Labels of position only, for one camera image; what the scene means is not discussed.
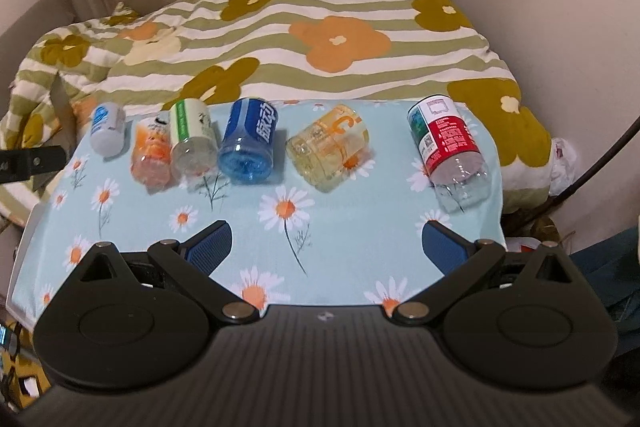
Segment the orange label plastic cup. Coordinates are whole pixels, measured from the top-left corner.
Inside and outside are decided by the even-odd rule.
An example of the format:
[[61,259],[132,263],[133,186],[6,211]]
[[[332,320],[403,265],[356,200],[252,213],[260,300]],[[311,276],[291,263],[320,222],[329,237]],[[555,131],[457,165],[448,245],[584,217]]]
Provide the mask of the orange label plastic cup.
[[152,191],[164,188],[171,179],[170,155],[166,117],[145,117],[134,125],[130,171],[137,182]]

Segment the clear cup red label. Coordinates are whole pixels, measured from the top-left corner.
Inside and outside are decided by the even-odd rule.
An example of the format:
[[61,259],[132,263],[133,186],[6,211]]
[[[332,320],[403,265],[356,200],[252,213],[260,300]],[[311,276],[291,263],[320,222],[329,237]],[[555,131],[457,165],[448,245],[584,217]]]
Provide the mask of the clear cup red label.
[[486,161],[454,101],[443,94],[422,98],[407,119],[442,208],[465,211],[484,202],[491,191]]

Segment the white cup blue label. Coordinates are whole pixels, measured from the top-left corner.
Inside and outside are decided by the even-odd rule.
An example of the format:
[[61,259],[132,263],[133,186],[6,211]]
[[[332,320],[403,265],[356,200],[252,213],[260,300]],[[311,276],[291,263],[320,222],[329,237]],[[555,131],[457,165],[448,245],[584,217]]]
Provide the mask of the white cup blue label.
[[90,144],[104,158],[117,156],[125,144],[125,113],[113,102],[101,103],[91,116]]

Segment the clear cup green label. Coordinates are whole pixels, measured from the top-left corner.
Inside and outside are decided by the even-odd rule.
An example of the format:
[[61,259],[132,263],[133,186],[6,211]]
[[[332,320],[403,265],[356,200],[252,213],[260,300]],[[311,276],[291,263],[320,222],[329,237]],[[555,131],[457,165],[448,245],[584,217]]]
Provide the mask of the clear cup green label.
[[179,176],[199,178],[217,168],[218,145],[208,106],[198,98],[169,109],[171,166]]

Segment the blue plastic cup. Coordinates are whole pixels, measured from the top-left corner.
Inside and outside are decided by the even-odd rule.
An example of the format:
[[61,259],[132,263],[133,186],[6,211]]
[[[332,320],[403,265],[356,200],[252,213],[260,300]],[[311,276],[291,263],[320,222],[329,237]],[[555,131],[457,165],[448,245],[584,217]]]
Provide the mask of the blue plastic cup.
[[236,100],[218,150],[219,170],[234,183],[266,181],[273,169],[278,120],[277,109],[261,98]]

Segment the yellow clear plastic cup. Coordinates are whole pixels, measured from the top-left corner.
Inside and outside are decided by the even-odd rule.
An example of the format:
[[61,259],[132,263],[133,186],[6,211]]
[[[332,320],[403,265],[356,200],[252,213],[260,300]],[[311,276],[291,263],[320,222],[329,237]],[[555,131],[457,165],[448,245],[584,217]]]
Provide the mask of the yellow clear plastic cup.
[[296,171],[318,191],[331,192],[368,149],[370,134],[355,109],[338,104],[286,142]]

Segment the grey cardboard piece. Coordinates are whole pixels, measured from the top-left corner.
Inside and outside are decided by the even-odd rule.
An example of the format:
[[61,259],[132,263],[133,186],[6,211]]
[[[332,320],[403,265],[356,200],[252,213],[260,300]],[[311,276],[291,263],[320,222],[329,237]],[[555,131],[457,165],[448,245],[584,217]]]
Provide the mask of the grey cardboard piece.
[[43,146],[37,148],[43,166],[36,168],[35,176],[32,177],[32,187],[39,193],[43,192],[54,176],[64,169],[77,147],[77,119],[62,78],[58,74],[52,82],[50,99],[55,117],[58,118],[58,130],[43,143]]

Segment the daisy print blue tablecloth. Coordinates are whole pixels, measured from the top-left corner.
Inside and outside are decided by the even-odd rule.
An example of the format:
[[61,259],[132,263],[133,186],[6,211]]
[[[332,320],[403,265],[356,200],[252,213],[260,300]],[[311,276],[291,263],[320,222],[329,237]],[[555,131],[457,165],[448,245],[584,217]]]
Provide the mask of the daisy print blue tablecloth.
[[430,220],[470,241],[501,241],[497,147],[476,117],[462,115],[487,162],[491,192],[480,205],[451,213],[440,208],[422,170],[408,104],[360,101],[355,110],[369,130],[370,153],[328,193],[299,176],[284,150],[290,136],[329,112],[324,103],[278,105],[274,170],[263,184],[211,176],[151,193],[131,176],[128,154],[104,159],[82,141],[58,186],[32,210],[9,308],[34,325],[96,242],[143,251],[161,239],[190,239],[218,220],[230,227],[231,247],[212,277],[258,309],[401,303],[442,275],[422,248]]

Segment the striped floral quilt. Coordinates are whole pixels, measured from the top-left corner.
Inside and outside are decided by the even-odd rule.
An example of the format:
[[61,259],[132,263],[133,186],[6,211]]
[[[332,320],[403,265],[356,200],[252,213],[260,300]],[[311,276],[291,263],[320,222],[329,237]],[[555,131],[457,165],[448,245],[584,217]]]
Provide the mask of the striped floral quilt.
[[137,115],[180,98],[393,101],[439,87],[494,139],[505,212],[549,196],[551,135],[452,0],[177,0],[144,15],[120,4],[104,17],[57,23],[18,56],[3,148],[39,146],[61,129],[55,81],[80,122],[101,102]]

